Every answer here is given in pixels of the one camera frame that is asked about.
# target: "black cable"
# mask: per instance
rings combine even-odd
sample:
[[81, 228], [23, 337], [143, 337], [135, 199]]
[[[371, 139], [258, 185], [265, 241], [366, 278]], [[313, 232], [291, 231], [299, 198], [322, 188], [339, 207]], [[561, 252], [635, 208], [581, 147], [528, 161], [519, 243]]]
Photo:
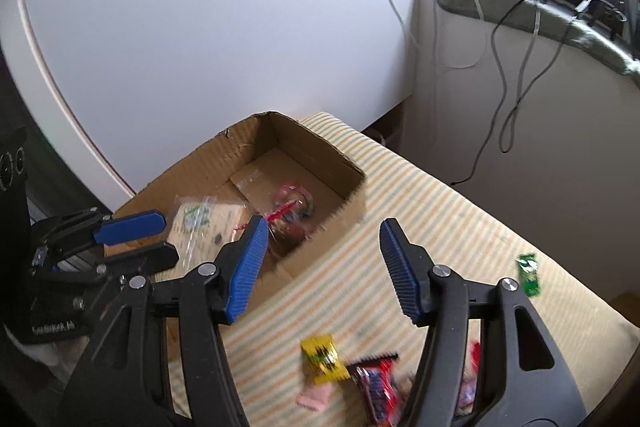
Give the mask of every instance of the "black cable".
[[[480, 157], [482, 156], [482, 152], [484, 152], [485, 147], [489, 143], [489, 140], [491, 140], [491, 137], [492, 137], [492, 135], [494, 133], [495, 123], [496, 123], [496, 121], [498, 119], [498, 115], [500, 113], [500, 110], [502, 109], [502, 106], [504, 105], [504, 101], [507, 98], [507, 80], [506, 80], [506, 76], [504, 74], [504, 69], [502, 68], [502, 63], [500, 62], [500, 58], [498, 57], [498, 51], [497, 51], [497, 49], [495, 47], [495, 33], [498, 31], [498, 28], [500, 26], [502, 26], [502, 24], [505, 22], [507, 17], [509, 17], [509, 15], [511, 15], [511, 13], [518, 6], [520, 6], [522, 3], [524, 3], [524, 1], [527, 1], [527, 0], [519, 0], [516, 4], [514, 4], [511, 7], [511, 9], [507, 13], [505, 13], [504, 17], [502, 17], [502, 19], [500, 19], [500, 22], [498, 22], [497, 25], [495, 25], [495, 28], [491, 32], [491, 49], [494, 52], [495, 62], [496, 62], [496, 65], [498, 66], [498, 72], [500, 73], [500, 80], [502, 82], [502, 97], [500, 97], [500, 102], [498, 102], [498, 105], [495, 108], [494, 115], [492, 116], [491, 122], [489, 124], [489, 131], [486, 134], [486, 138], [484, 138], [484, 141], [482, 142], [482, 145], [480, 146], [480, 149], [478, 150], [478, 154], [476, 154], [476, 158], [474, 159], [474, 163], [473, 163], [473, 165], [471, 167], [471, 173], [468, 175], [468, 177], [466, 177], [463, 180], [460, 180], [458, 182], [452, 182], [450, 184], [451, 187], [453, 187], [455, 185], [460, 185], [461, 183], [468, 182], [471, 178], [474, 177], [474, 175], [476, 174], [476, 169], [478, 169], [478, 162], [480, 161]], [[548, 70], [550, 70], [551, 67], [553, 67], [553, 65], [556, 63], [556, 60], [558, 60], [558, 57], [560, 55], [560, 51], [562, 50], [562, 46], [564, 45], [564, 42], [566, 41], [566, 38], [569, 35], [569, 31], [570, 31], [574, 21], [576, 20], [576, 18], [577, 18], [577, 15], [574, 15], [572, 17], [572, 19], [569, 21], [569, 23], [568, 23], [568, 25], [566, 27], [566, 30], [564, 31], [564, 34], [562, 35], [562, 38], [560, 39], [560, 43], [558, 45], [558, 48], [556, 49], [556, 52], [555, 52], [554, 56], [552, 57], [551, 61], [549, 62], [549, 64], [537, 76], [535, 76], [533, 78], [533, 80], [529, 83], [529, 86], [527, 86], [527, 89], [525, 89], [524, 92], [522, 93], [522, 95], [520, 95], [518, 97], [518, 99], [516, 100], [515, 105], [513, 106], [513, 108], [509, 112], [509, 114], [507, 115], [507, 118], [505, 119], [504, 123], [502, 124], [502, 128], [500, 130], [500, 136], [499, 136], [499, 146], [500, 146], [500, 151], [501, 152], [506, 153], [506, 152], [509, 152], [513, 148], [515, 122], [516, 122], [516, 118], [517, 118], [518, 108], [520, 107], [520, 104], [522, 103], [522, 100], [524, 99], [525, 96], [527, 96], [527, 93], [531, 90], [531, 88], [533, 87], [535, 82], [537, 82]], [[512, 133], [511, 133], [510, 146], [506, 150], [503, 150], [503, 148], [502, 148], [502, 138], [504, 137], [505, 130], [506, 130], [507, 126], [510, 124], [510, 121], [511, 121], [511, 124], [512, 124], [512, 127], [511, 127]]]
[[[511, 15], [511, 13], [513, 13], [513, 11], [525, 1], [528, 1], [528, 0], [519, 0], [516, 4], [514, 4], [509, 9], [509, 11], [505, 13], [504, 17], [500, 19], [500, 22], [498, 22], [497, 25], [495, 25], [494, 30], [491, 32], [491, 49], [494, 52], [494, 57], [498, 56], [498, 51], [495, 48], [495, 33], [498, 31], [498, 28], [502, 26], [505, 20], [507, 20], [507, 17]], [[484, 152], [484, 148], [489, 143], [489, 140], [491, 140], [491, 137], [494, 133], [495, 122], [498, 120], [498, 113], [500, 113], [500, 110], [502, 109], [502, 105], [504, 104], [504, 101], [507, 98], [507, 81], [504, 76], [502, 63], [500, 62], [500, 60], [497, 60], [496, 64], [498, 66], [498, 71], [500, 72], [500, 79], [502, 81], [502, 97], [500, 98], [500, 102], [498, 102], [498, 107], [495, 108], [494, 115], [492, 116], [491, 123], [489, 124], [489, 132], [486, 134], [486, 138], [484, 139], [484, 142], [482, 142], [482, 145], [478, 150], [478, 154], [476, 154], [476, 159], [474, 159], [474, 164], [471, 167], [471, 174], [469, 174], [465, 179], [460, 180], [459, 182], [450, 183], [451, 187], [454, 187], [455, 185], [460, 185], [461, 183], [468, 182], [471, 178], [474, 177], [474, 174], [476, 174], [476, 169], [478, 168], [478, 162], [480, 161], [480, 156], [482, 156], [482, 152]]]

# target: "red candy wrapper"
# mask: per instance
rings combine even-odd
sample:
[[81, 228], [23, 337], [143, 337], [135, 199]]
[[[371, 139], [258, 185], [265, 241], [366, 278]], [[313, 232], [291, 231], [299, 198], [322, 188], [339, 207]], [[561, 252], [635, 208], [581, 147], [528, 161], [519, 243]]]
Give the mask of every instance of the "red candy wrapper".
[[347, 370], [362, 391], [367, 406], [367, 427], [395, 427], [400, 419], [400, 397], [392, 384], [397, 353], [351, 362]]

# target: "gray wall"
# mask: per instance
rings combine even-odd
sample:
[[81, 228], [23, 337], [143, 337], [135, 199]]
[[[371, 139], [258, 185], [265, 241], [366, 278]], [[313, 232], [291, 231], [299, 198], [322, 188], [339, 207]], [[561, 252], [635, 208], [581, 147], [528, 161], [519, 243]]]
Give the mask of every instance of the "gray wall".
[[[432, 7], [422, 0], [422, 53], [401, 152], [449, 183], [468, 175], [502, 89], [488, 42], [493, 25], [440, 9], [434, 81]], [[529, 39], [498, 31], [510, 90], [498, 128]], [[556, 45], [536, 41], [525, 84]], [[455, 188], [603, 298], [640, 290], [640, 90], [583, 52], [564, 49], [527, 96], [513, 151], [500, 153], [496, 132], [475, 178]]]

